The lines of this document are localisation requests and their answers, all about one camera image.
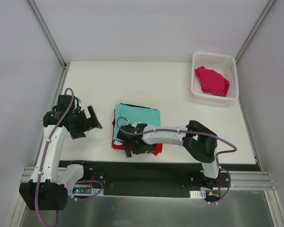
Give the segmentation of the red t shirt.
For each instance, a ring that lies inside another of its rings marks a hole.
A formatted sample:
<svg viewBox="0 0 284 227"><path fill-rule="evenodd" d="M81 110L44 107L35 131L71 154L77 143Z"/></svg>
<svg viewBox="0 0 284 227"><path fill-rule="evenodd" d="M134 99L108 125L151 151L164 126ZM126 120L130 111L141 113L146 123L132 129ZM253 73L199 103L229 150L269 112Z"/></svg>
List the red t shirt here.
<svg viewBox="0 0 284 227"><path fill-rule="evenodd" d="M114 139L114 138L112 139L112 148L117 149L117 150L124 150L124 146L122 144L122 141L117 138L119 128L117 127L115 120L112 122L112 125L114 126L114 129L116 129L116 132L115 131L113 132L113 136L116 136L116 139ZM155 145L155 149L154 149L153 152L151 152L151 154L156 156L156 155L158 155L159 153L162 152L163 144L159 143L159 144L153 144L153 145Z"/></svg>

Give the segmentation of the white plastic basket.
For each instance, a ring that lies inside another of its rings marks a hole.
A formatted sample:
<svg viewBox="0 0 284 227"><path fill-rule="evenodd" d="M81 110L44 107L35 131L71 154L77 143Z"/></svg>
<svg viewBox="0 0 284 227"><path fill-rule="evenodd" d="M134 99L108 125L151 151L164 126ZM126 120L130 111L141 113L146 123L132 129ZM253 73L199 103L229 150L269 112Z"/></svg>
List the white plastic basket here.
<svg viewBox="0 0 284 227"><path fill-rule="evenodd" d="M220 53L194 52L191 92L194 99L228 105L239 98L235 58Z"/></svg>

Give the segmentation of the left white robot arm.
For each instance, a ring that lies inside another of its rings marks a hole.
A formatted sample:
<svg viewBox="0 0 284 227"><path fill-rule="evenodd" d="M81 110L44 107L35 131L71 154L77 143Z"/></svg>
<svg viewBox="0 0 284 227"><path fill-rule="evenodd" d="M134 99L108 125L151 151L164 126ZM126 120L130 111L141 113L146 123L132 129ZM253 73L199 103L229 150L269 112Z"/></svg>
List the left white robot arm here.
<svg viewBox="0 0 284 227"><path fill-rule="evenodd" d="M87 117L77 97L59 95L57 105L43 116L43 140L35 169L19 193L30 210L63 210L74 185L92 180L85 161L72 161L60 175L58 167L67 136L73 140L86 137L85 132L102 126L94 109L88 106Z"/></svg>

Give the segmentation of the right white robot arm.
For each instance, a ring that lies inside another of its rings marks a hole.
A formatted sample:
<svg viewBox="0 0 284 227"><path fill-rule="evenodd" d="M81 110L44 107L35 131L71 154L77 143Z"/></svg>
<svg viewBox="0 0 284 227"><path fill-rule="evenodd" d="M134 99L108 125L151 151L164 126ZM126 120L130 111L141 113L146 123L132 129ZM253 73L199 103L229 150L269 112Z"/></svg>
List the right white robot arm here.
<svg viewBox="0 0 284 227"><path fill-rule="evenodd" d="M163 128L146 123L127 123L120 126L119 117L115 121L118 128L117 138L122 141L127 157L133 154L155 153L159 144L177 145L186 151L203 168L203 177L195 177L195 183L201 187L212 189L221 180L220 170L215 155L217 135L197 121L188 125Z"/></svg>

